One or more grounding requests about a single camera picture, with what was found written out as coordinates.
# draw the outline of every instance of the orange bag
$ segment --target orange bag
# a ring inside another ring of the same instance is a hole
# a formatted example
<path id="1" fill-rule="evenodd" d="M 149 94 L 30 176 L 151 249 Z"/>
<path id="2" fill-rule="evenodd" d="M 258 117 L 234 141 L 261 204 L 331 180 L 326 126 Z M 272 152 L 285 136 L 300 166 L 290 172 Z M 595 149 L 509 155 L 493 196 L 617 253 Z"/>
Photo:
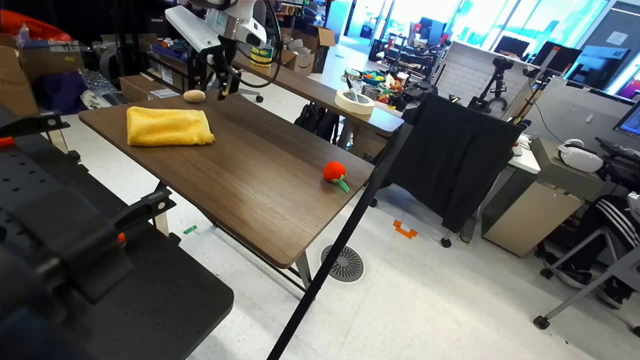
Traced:
<path id="1" fill-rule="evenodd" d="M 45 22 L 32 19 L 23 14 L 0 10 L 0 30 L 9 35 L 18 35 L 18 31 L 25 24 L 29 28 L 29 38 L 32 40 L 71 41 L 71 36 L 64 31 Z"/>

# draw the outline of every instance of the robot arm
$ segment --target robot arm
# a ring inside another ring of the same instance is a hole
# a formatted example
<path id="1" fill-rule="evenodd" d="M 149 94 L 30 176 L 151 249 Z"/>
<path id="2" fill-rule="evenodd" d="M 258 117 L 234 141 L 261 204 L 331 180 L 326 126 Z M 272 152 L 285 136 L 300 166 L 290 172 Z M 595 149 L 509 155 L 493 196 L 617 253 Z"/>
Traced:
<path id="1" fill-rule="evenodd" d="M 265 1 L 267 8 L 273 13 L 273 7 L 268 0 L 258 1 Z M 244 42 L 255 47 L 266 45 L 266 30 L 253 18 L 253 6 L 256 0 L 189 0 L 189 2 L 194 6 L 207 9 L 204 20 L 183 6 L 167 9 L 164 13 L 169 23 L 201 56 L 205 57 L 218 80 L 221 90 L 218 98 L 224 99 L 229 93 L 232 78 L 239 79 L 239 75 L 231 67 L 238 43 Z M 276 50 L 281 49 L 279 45 L 281 43 L 278 29 Z M 274 61 L 278 62 L 278 70 L 279 57 L 280 51 L 276 51 Z M 270 83 L 269 81 L 263 85 L 247 85 L 263 87 Z"/>

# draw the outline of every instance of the brown table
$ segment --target brown table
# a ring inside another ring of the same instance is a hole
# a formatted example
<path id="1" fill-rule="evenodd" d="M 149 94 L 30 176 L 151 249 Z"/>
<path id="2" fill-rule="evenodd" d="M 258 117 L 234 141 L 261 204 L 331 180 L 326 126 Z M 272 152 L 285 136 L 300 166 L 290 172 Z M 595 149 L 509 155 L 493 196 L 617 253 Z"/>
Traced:
<path id="1" fill-rule="evenodd" d="M 361 189 L 373 166 L 240 95 L 220 102 L 216 95 L 209 92 L 200 104 L 182 97 L 136 104 L 204 110 L 216 137 L 211 145 L 128 146 L 125 112 L 131 105 L 79 116 L 268 263 L 288 268 L 296 262 L 306 287 L 305 249 Z M 349 193 L 322 178 L 332 160 L 346 167 Z"/>
<path id="2" fill-rule="evenodd" d="M 234 58 L 233 65 L 262 79 L 271 79 L 276 71 L 276 65 L 272 65 L 270 67 L 255 66 L 242 54 L 238 54 Z M 284 66 L 280 67 L 280 72 L 273 83 L 298 96 L 304 97 L 309 101 L 313 101 L 314 103 L 327 108 L 332 113 L 343 116 L 347 120 L 345 121 L 345 126 L 342 129 L 342 134 L 340 135 L 340 138 L 343 139 L 343 141 L 349 138 L 352 127 L 363 126 L 378 134 L 391 136 L 394 130 L 404 123 L 402 118 L 378 108 L 373 109 L 373 113 L 371 115 L 360 115 L 346 111 L 335 104 L 334 99 L 336 89 L 319 83 L 318 81 L 310 79 L 302 74 L 298 74 Z"/>

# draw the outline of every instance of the potato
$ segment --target potato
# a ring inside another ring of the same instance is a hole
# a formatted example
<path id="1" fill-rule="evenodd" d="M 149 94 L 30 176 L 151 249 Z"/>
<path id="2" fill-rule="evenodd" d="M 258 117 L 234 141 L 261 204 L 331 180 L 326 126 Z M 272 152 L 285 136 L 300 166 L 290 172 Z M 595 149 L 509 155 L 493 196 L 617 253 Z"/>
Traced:
<path id="1" fill-rule="evenodd" d="M 200 90 L 189 90 L 182 96 L 186 102 L 196 103 L 203 102 L 205 99 L 204 92 Z"/>

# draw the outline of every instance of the black pole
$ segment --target black pole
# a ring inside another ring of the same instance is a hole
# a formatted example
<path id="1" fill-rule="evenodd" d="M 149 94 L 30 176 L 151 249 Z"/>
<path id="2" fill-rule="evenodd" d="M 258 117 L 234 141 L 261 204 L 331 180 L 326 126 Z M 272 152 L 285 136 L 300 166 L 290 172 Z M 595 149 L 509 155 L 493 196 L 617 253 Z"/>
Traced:
<path id="1" fill-rule="evenodd" d="M 360 219 L 364 215 L 365 211 L 367 211 L 369 204 L 373 200 L 376 192 L 380 188 L 380 185 L 387 176 L 387 172 L 389 171 L 391 164 L 396 159 L 396 156 L 400 152 L 400 149 L 402 149 L 402 146 L 404 145 L 406 139 L 409 137 L 409 133 L 411 133 L 412 129 L 413 126 L 404 123 L 400 127 L 400 130 L 396 131 L 396 134 L 389 140 L 392 143 L 382 156 L 380 165 L 376 169 L 374 169 L 367 188 L 358 201 L 358 204 L 356 204 L 355 209 L 351 212 L 351 215 L 347 219 L 347 222 L 344 224 L 344 227 L 338 235 L 338 238 L 335 240 L 335 243 L 331 247 L 331 250 L 329 250 L 326 259 L 320 266 L 320 269 L 314 277 L 314 280 L 309 285 L 309 289 L 307 289 L 307 292 L 304 294 L 304 296 L 302 296 L 302 299 L 296 307 L 296 310 L 293 312 L 293 315 L 291 315 L 287 326 L 285 326 L 284 330 L 280 334 L 280 337 L 278 338 L 278 341 L 273 346 L 273 349 L 271 349 L 271 353 L 269 354 L 269 357 L 267 357 L 267 360 L 277 360 L 280 358 L 280 356 L 282 356 L 282 353 L 284 353 L 284 350 L 287 348 L 289 341 L 291 341 L 293 334 L 296 332 L 296 329 L 300 325 L 300 322 L 302 322 L 302 319 L 305 317 L 305 314 L 309 310 L 311 303 L 320 291 L 320 288 L 322 288 L 324 281 L 329 276 L 331 267 L 336 262 L 336 260 L 338 260 L 340 252 L 342 252 L 344 246 L 347 245 L 347 241 L 349 241 L 349 238 L 353 234 L 353 231 L 356 229 L 356 226 L 358 226 Z"/>

